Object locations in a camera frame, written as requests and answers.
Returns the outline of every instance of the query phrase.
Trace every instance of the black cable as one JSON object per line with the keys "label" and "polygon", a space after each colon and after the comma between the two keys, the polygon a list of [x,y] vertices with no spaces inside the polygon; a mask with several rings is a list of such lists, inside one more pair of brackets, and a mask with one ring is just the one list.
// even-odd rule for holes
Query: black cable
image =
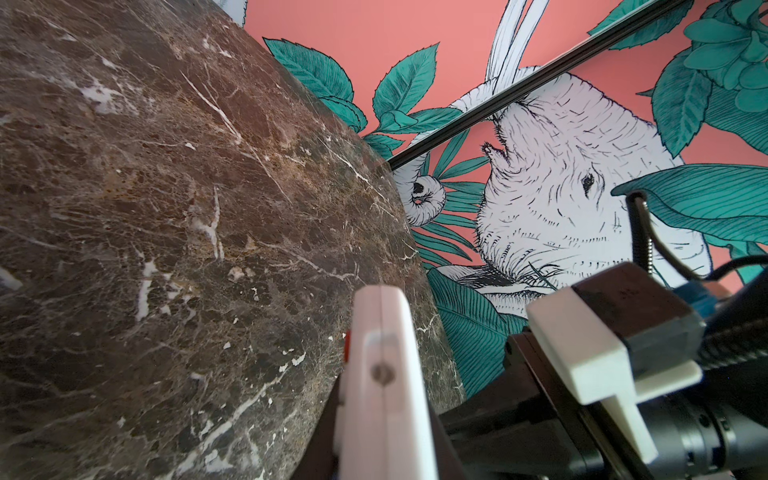
{"label": "black cable", "polygon": [[672,252],[667,248],[664,242],[656,235],[653,225],[650,223],[650,211],[648,211],[648,205],[645,202],[645,194],[642,192],[632,192],[634,198],[634,204],[637,206],[637,213],[640,218],[640,224],[646,235],[650,237],[650,240],[654,243],[656,251],[685,279],[685,280],[701,280],[701,277],[696,274],[688,266],[681,262],[679,258],[674,256]]}
{"label": "black cable", "polygon": [[746,257],[734,258],[730,262],[720,265],[712,273],[707,275],[705,280],[718,281],[742,266],[768,265],[768,255],[747,255]]}
{"label": "black cable", "polygon": [[652,275],[654,272],[654,248],[640,221],[640,212],[634,202],[637,197],[645,198],[642,192],[635,191],[629,193],[626,199],[630,235],[632,236],[632,263]]}

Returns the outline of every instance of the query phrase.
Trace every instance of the tropical leaf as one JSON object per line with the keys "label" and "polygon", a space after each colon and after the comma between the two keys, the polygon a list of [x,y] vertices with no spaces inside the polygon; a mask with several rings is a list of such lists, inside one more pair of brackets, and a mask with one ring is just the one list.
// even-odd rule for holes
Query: tropical leaf
{"label": "tropical leaf", "polygon": [[351,101],[338,97],[323,97],[320,100],[331,109],[331,111],[341,118],[345,124],[349,125],[355,133],[359,133],[366,127],[368,120],[366,114],[362,112],[357,105]]}
{"label": "tropical leaf", "polygon": [[502,318],[483,295],[437,269],[430,270],[427,279],[458,374],[471,397],[504,371],[504,344],[510,334],[521,330],[521,318]]}
{"label": "tropical leaf", "polygon": [[443,225],[453,225],[454,227],[465,227],[475,229],[478,227],[477,222],[468,218],[460,217],[459,215],[438,214],[432,221],[433,223],[441,223]]}
{"label": "tropical leaf", "polygon": [[453,243],[439,238],[427,237],[423,233],[419,233],[415,230],[411,230],[411,233],[413,234],[413,240],[422,247],[431,248],[432,250],[437,250],[439,252],[453,253],[454,255],[459,255],[460,257],[470,260],[469,255],[464,253],[464,250],[458,248]]}
{"label": "tropical leaf", "polygon": [[487,163],[488,157],[477,157],[472,158],[471,160],[464,160],[463,162],[458,163],[443,172],[443,174],[440,175],[440,180],[445,178],[461,177],[464,174],[468,174],[477,170]]}
{"label": "tropical leaf", "polygon": [[768,154],[768,112],[752,113],[733,108],[737,92],[713,87],[704,122],[734,133],[752,148]]}
{"label": "tropical leaf", "polygon": [[485,192],[485,184],[480,182],[453,182],[446,180],[444,185],[465,194],[483,195],[483,192]]}
{"label": "tropical leaf", "polygon": [[437,130],[461,114],[461,110],[451,107],[415,111],[408,116],[417,120],[417,123],[403,126],[393,133],[420,134],[425,131]]}
{"label": "tropical leaf", "polygon": [[682,51],[667,64],[650,99],[661,143],[673,157],[699,133],[712,92],[709,78],[685,67],[689,54]]}
{"label": "tropical leaf", "polygon": [[649,1],[650,0],[622,0],[622,2],[616,8],[611,10],[611,13],[609,13],[602,22],[598,23],[597,27],[592,28],[588,32],[589,35],[597,35],[601,31],[613,25],[616,21],[621,20],[623,17],[634,12]]}
{"label": "tropical leaf", "polygon": [[461,245],[464,245],[468,247],[469,249],[472,249],[474,251],[477,251],[475,249],[475,245],[472,244],[469,240],[465,239],[455,231],[451,230],[450,228],[444,227],[440,224],[435,223],[434,221],[431,223],[427,223],[426,225],[422,225],[422,228],[428,232],[430,232],[433,235],[438,235],[440,237],[449,238],[451,240],[454,240],[456,242],[459,242]]}
{"label": "tropical leaf", "polygon": [[392,151],[403,143],[402,140],[397,140],[388,135],[368,134],[362,139],[384,159],[390,158]]}
{"label": "tropical leaf", "polygon": [[373,110],[377,118],[388,111],[409,112],[435,81],[437,45],[416,51],[397,63],[376,87]]}
{"label": "tropical leaf", "polygon": [[685,15],[688,15],[688,11],[694,6],[694,0],[688,0],[685,3],[678,5],[674,10],[670,11],[661,18],[657,18],[650,24],[644,26],[635,33],[629,34],[615,45],[611,46],[610,50],[621,50],[623,48],[637,47],[638,45],[645,45],[648,42],[657,40],[661,35],[667,34],[677,27]]}
{"label": "tropical leaf", "polygon": [[432,172],[432,175],[434,177],[440,178],[440,175],[442,175],[442,172],[444,172],[445,169],[448,168],[448,166],[451,164],[453,159],[456,157],[456,154],[458,153],[458,151],[462,148],[462,145],[464,144],[464,140],[467,139],[467,135],[469,135],[469,129],[464,130],[462,133],[456,135],[450,140],[450,142],[448,142],[448,146],[445,147],[445,150],[442,152],[442,155],[440,155],[440,160],[437,162],[435,171]]}
{"label": "tropical leaf", "polygon": [[683,165],[630,180],[611,195],[642,190],[670,227],[729,241],[768,243],[768,167]]}
{"label": "tropical leaf", "polygon": [[[704,239],[709,245],[715,247],[725,247],[730,252],[730,258],[736,259],[741,257],[747,257],[748,255],[765,255],[766,251],[760,248],[760,245],[754,242],[740,242],[732,240],[722,240],[712,235],[704,235]],[[763,271],[761,265],[744,266],[737,270],[741,283],[747,285],[749,282]]]}
{"label": "tropical leaf", "polygon": [[402,133],[403,128],[418,122],[415,118],[411,118],[399,110],[391,110],[379,119],[380,125],[376,131],[383,131],[388,134]]}
{"label": "tropical leaf", "polygon": [[352,101],[352,82],[336,60],[314,48],[291,41],[265,38],[275,59],[319,98],[337,97]]}
{"label": "tropical leaf", "polygon": [[432,162],[432,151],[427,152],[427,158],[424,160],[424,163],[422,164],[422,169],[419,172],[419,176],[426,177],[429,175],[429,164]]}
{"label": "tropical leaf", "polygon": [[477,205],[468,204],[458,200],[447,200],[444,208],[449,212],[463,212],[465,214],[476,214],[480,211],[480,207]]}
{"label": "tropical leaf", "polygon": [[451,262],[447,261],[445,258],[439,256],[437,253],[431,250],[427,250],[426,248],[420,248],[420,247],[416,247],[416,249],[419,251],[420,257],[424,260],[428,260],[432,263],[437,263],[439,266],[451,264]]}
{"label": "tropical leaf", "polygon": [[445,198],[448,201],[463,202],[470,205],[479,205],[482,202],[481,194],[466,194],[464,192],[446,192]]}

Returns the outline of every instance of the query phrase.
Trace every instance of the white plastic part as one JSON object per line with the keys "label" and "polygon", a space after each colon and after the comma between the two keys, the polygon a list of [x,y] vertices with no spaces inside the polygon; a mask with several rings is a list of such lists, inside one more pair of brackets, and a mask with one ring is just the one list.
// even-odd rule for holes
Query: white plastic part
{"label": "white plastic part", "polygon": [[344,417],[340,480],[437,480],[419,351],[402,291],[358,290],[350,335],[344,406],[337,410]]}
{"label": "white plastic part", "polygon": [[531,331],[576,400],[602,402],[642,461],[653,461],[658,450],[637,404],[698,383],[701,368],[689,361],[636,381],[627,347],[571,288],[526,310]]}

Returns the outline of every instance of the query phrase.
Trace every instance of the green leaf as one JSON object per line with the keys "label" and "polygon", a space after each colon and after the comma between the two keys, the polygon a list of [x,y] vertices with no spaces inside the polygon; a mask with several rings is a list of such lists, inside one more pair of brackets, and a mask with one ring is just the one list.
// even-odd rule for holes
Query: green leaf
{"label": "green leaf", "polygon": [[460,257],[464,257],[467,260],[471,260],[469,255],[464,253],[464,250],[458,248],[453,243],[446,242],[445,240],[441,240],[439,238],[427,237],[426,235],[415,230],[411,230],[411,233],[413,234],[413,240],[415,240],[416,243],[422,247],[431,248],[439,252],[453,253],[454,255],[459,255]]}
{"label": "green leaf", "polygon": [[432,175],[436,178],[440,178],[442,175],[442,172],[445,171],[446,168],[451,164],[453,159],[456,157],[456,154],[458,151],[462,148],[462,145],[464,144],[464,140],[467,139],[467,135],[469,135],[469,129],[464,130],[462,133],[456,135],[451,139],[450,142],[448,142],[448,146],[445,147],[445,150],[442,152],[442,155],[440,155],[440,160],[437,162],[437,167],[435,167],[435,171],[432,172]]}
{"label": "green leaf", "polygon": [[428,260],[432,263],[436,263],[439,266],[451,264],[451,262],[447,261],[445,258],[441,257],[440,255],[438,255],[437,253],[431,250],[427,250],[426,248],[419,248],[419,247],[417,247],[416,249],[419,251],[420,257],[424,260]]}
{"label": "green leaf", "polygon": [[438,214],[432,221],[434,223],[442,223],[443,225],[453,225],[455,227],[466,227],[476,229],[478,227],[477,222],[468,218],[460,217],[459,215]]}
{"label": "green leaf", "polygon": [[419,50],[397,63],[376,87],[377,118],[392,110],[411,111],[435,81],[437,45]]}
{"label": "green leaf", "polygon": [[712,81],[699,71],[685,68],[690,50],[667,64],[656,82],[650,104],[661,143],[673,157],[699,133],[712,91]]}
{"label": "green leaf", "polygon": [[461,110],[451,107],[419,110],[409,114],[409,117],[417,120],[418,123],[407,125],[401,128],[397,133],[420,134],[425,131],[437,130],[461,114]]}
{"label": "green leaf", "polygon": [[440,237],[449,238],[451,240],[459,242],[461,245],[465,245],[468,248],[477,251],[475,248],[475,245],[472,244],[469,240],[465,239],[455,231],[451,230],[450,228],[446,228],[442,225],[439,225],[437,223],[431,222],[427,223],[426,225],[422,225],[422,228],[424,230],[427,230],[428,232],[432,233],[433,235],[438,235]]}
{"label": "green leaf", "polygon": [[746,63],[741,58],[737,58],[733,61],[730,67],[728,67],[727,73],[723,76],[723,88],[727,90],[733,90],[739,84],[741,73],[750,64]]}
{"label": "green leaf", "polygon": [[338,97],[323,97],[320,100],[331,109],[331,111],[341,118],[345,124],[349,125],[355,133],[359,133],[366,127],[368,120],[366,114],[362,112],[357,105],[351,101],[346,101]]}
{"label": "green leaf", "polygon": [[468,174],[482,167],[488,163],[488,157],[477,157],[471,160],[464,160],[463,162],[450,167],[441,176],[440,179],[461,177],[464,174]]}
{"label": "green leaf", "polygon": [[510,334],[521,330],[525,319],[502,318],[483,295],[437,269],[430,270],[427,279],[458,374],[467,397],[471,397],[504,371],[504,344]]}
{"label": "green leaf", "polygon": [[741,25],[749,26],[750,16],[763,4],[763,0],[741,0],[730,7],[733,19]]}
{"label": "green leaf", "polygon": [[629,34],[624,39],[613,45],[610,50],[621,50],[623,48],[632,48],[639,45],[645,45],[648,42],[657,40],[661,35],[667,34],[677,27],[688,11],[694,6],[694,0],[688,0],[678,5],[661,18],[657,18],[649,25],[644,26],[635,33]]}
{"label": "green leaf", "polygon": [[480,182],[452,182],[447,180],[443,185],[465,194],[483,195],[485,192],[485,184]]}
{"label": "green leaf", "polygon": [[611,195],[642,190],[670,227],[718,238],[768,243],[768,167],[683,165],[630,180]]}
{"label": "green leaf", "polygon": [[424,160],[424,163],[422,164],[422,169],[419,172],[420,177],[426,177],[429,175],[429,164],[432,161],[432,152],[427,152],[427,158]]}
{"label": "green leaf", "polygon": [[757,61],[763,61],[768,57],[768,46],[763,45],[760,41],[760,36],[756,31],[752,30],[752,38],[750,44],[741,52],[741,58],[749,63]]}
{"label": "green leaf", "polygon": [[352,82],[341,65],[314,48],[291,41],[265,38],[275,59],[317,97],[337,97],[352,101]]}
{"label": "green leaf", "polygon": [[392,151],[403,144],[402,140],[397,140],[389,135],[367,134],[362,139],[384,159],[390,158]]}
{"label": "green leaf", "polygon": [[739,83],[742,87],[752,90],[768,87],[768,65],[756,63],[744,68],[739,76]]}
{"label": "green leaf", "polygon": [[731,25],[715,18],[697,20],[685,28],[685,36],[703,43],[723,43],[750,36],[750,31],[739,25]]}
{"label": "green leaf", "polygon": [[[714,245],[715,247],[724,247],[727,248],[730,251],[730,258],[731,260],[741,257],[747,257],[749,255],[765,255],[766,251],[760,248],[760,245],[754,242],[740,242],[740,241],[732,241],[732,240],[722,240],[717,237],[713,237],[712,235],[704,235],[704,239],[707,241],[709,245]],[[750,266],[744,266],[742,268],[739,268],[737,270],[737,273],[739,274],[739,278],[741,279],[741,283],[744,285],[747,285],[749,282],[754,280],[754,278],[763,271],[763,266],[760,265],[750,265]]]}
{"label": "green leaf", "polygon": [[479,205],[482,202],[482,194],[467,194],[466,192],[446,192],[445,198],[448,201],[462,202],[468,205]]}
{"label": "green leaf", "polygon": [[480,207],[477,205],[468,204],[457,200],[447,200],[445,207],[449,212],[462,212],[465,214],[476,214],[480,211]]}
{"label": "green leaf", "polygon": [[685,59],[685,66],[696,70],[716,70],[728,65],[750,43],[748,38],[726,41],[724,43],[709,43],[693,50]]}
{"label": "green leaf", "polygon": [[768,88],[748,90],[736,94],[736,107],[745,112],[760,113],[768,110]]}
{"label": "green leaf", "polygon": [[386,132],[388,134],[402,133],[402,129],[418,122],[415,118],[410,118],[401,111],[388,111],[379,119],[381,124],[376,131]]}
{"label": "green leaf", "polygon": [[649,1],[650,0],[622,0],[616,8],[611,10],[611,13],[609,13],[602,22],[598,23],[597,27],[592,28],[588,32],[589,35],[597,35],[600,31],[610,27],[614,22],[621,20],[623,17],[634,12]]}
{"label": "green leaf", "polygon": [[752,148],[768,154],[768,113],[748,113],[734,108],[736,95],[735,91],[713,87],[704,121],[742,137]]}
{"label": "green leaf", "polygon": [[507,323],[509,335],[521,333],[528,326],[528,320],[521,316],[512,313],[499,313],[498,315]]}

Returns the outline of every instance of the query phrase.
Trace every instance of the marble tabletop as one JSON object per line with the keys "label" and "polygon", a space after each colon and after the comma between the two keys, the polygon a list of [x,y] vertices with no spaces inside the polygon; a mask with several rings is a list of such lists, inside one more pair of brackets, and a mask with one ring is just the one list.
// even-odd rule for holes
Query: marble tabletop
{"label": "marble tabletop", "polygon": [[0,4],[0,478],[288,478],[352,295],[403,288],[388,167],[209,0]]}

